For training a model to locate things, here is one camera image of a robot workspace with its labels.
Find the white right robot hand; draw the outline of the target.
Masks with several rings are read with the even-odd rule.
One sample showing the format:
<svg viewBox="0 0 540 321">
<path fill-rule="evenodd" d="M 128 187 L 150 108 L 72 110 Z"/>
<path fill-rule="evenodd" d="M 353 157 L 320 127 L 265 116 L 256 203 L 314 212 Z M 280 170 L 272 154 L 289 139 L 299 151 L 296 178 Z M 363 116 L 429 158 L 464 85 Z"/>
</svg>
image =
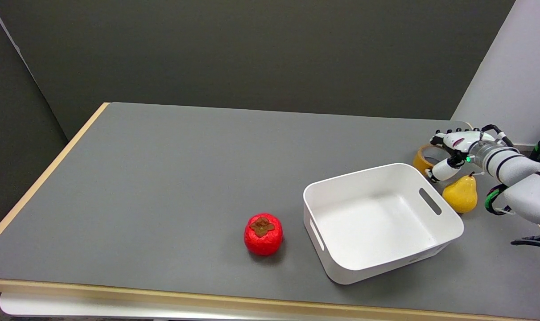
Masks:
<svg viewBox="0 0 540 321">
<path fill-rule="evenodd" d="M 425 174 L 432 182 L 446 181 L 455 176 L 466 162 L 472 162 L 471 149 L 476 144 L 485 141 L 496 141 L 490 134 L 476 130 L 437 132 L 429 144 L 443 148 L 449 157 L 438 162 L 432 169 L 425 170 Z"/>
</svg>

